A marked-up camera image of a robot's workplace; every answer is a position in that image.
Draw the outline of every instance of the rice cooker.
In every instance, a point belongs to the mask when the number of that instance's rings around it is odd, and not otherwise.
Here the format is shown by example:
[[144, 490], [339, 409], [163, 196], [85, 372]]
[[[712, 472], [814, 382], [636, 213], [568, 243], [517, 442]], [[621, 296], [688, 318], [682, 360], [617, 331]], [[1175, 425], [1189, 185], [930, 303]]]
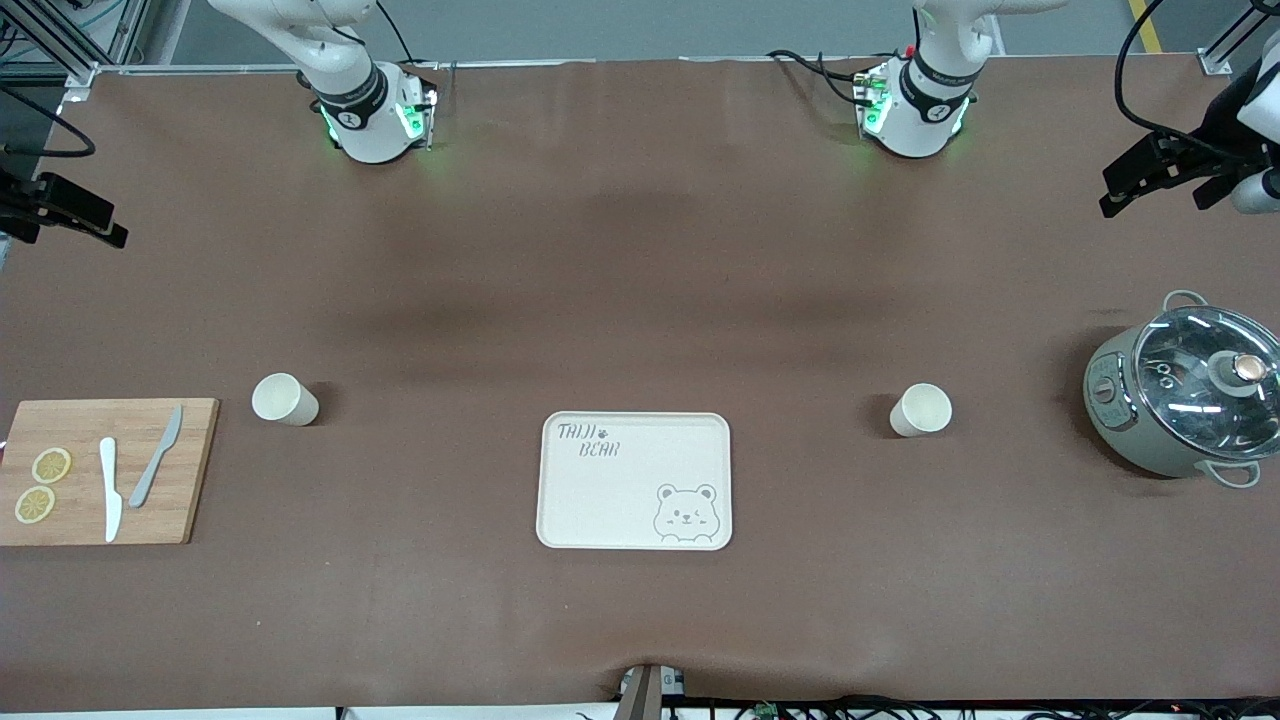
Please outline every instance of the rice cooker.
[[[1171, 307], [1176, 299], [1190, 304]], [[1258, 460], [1280, 451], [1277, 359], [1270, 331], [1178, 290], [1156, 319], [1093, 354], [1084, 405], [1103, 439], [1134, 465], [1249, 488]]]

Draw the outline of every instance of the white paper cup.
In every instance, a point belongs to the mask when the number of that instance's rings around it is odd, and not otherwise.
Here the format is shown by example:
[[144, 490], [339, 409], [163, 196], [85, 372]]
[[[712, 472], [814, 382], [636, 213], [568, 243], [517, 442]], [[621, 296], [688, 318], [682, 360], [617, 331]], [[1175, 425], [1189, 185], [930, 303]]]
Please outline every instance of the white paper cup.
[[288, 373], [275, 373], [262, 378], [253, 388], [253, 413], [273, 423], [306, 425], [320, 414], [320, 401], [311, 395], [298, 378]]
[[902, 437], [936, 433], [951, 421], [951, 398], [938, 386], [918, 383], [902, 393], [888, 414], [893, 432]]

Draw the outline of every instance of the white knife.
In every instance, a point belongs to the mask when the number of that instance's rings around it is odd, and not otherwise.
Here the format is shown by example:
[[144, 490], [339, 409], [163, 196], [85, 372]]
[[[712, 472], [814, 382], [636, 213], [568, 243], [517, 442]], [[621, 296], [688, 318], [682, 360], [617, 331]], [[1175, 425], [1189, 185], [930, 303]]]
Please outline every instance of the white knife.
[[138, 478], [138, 484], [133, 487], [133, 495], [129, 496], [129, 507], [142, 507], [142, 503], [147, 501], [147, 493], [151, 492], [151, 480], [156, 479], [156, 470], [160, 468], [160, 459], [173, 447], [173, 443], [178, 442], [179, 429], [182, 429], [182, 405], [173, 409], [173, 416], [169, 418], [169, 427], [160, 436], [160, 445], [156, 447], [155, 455], [151, 456], [151, 462], [147, 464], [147, 469]]
[[102, 438], [97, 451], [102, 457], [102, 488], [106, 492], [106, 542], [115, 542], [115, 533], [120, 532], [120, 511], [124, 510], [124, 498], [115, 492], [115, 438]]

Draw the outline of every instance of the wooden cutting board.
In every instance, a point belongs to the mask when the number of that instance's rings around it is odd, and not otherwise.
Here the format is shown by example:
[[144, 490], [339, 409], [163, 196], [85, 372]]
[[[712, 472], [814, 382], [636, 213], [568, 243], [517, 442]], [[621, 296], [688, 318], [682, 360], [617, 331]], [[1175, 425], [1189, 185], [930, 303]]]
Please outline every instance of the wooden cutting board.
[[[129, 507], [129, 495], [151, 461], [173, 409], [182, 404], [177, 443], [160, 461], [146, 503]], [[106, 501], [99, 442], [116, 442], [115, 489], [124, 497], [120, 532], [113, 544], [184, 543], [191, 538], [218, 401], [209, 397], [147, 400], [36, 400], [18, 405], [0, 460], [0, 546], [106, 544]], [[40, 484], [31, 465], [50, 447], [72, 455], [70, 471], [47, 486], [54, 511], [24, 525], [14, 514], [18, 497]]]

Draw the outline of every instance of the brown tablecloth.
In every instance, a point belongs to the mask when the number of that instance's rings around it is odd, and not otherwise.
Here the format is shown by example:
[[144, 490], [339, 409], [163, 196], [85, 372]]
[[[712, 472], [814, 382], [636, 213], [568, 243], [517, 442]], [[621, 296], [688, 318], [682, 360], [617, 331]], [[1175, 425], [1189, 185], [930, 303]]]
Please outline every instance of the brown tablecloth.
[[[1193, 127], [1221, 82], [1135, 58]], [[938, 158], [858, 138], [768, 63], [465, 70], [436, 147], [334, 151], [288, 76], [102, 77], [52, 163], [118, 205], [115, 252], [47, 232], [0, 277], [18, 400], [224, 400], [192, 542], [0, 551], [0, 707], [911, 698], [1280, 691], [1280, 465], [1152, 479], [1084, 415], [1084, 364], [1190, 287], [1280, 327], [1274, 218], [1189, 192], [1114, 220], [1142, 131], [1111, 61], [1001, 59]], [[319, 427], [257, 420], [288, 370]], [[890, 437], [931, 380], [937, 438]], [[716, 411], [710, 553], [534, 534], [557, 410]]]

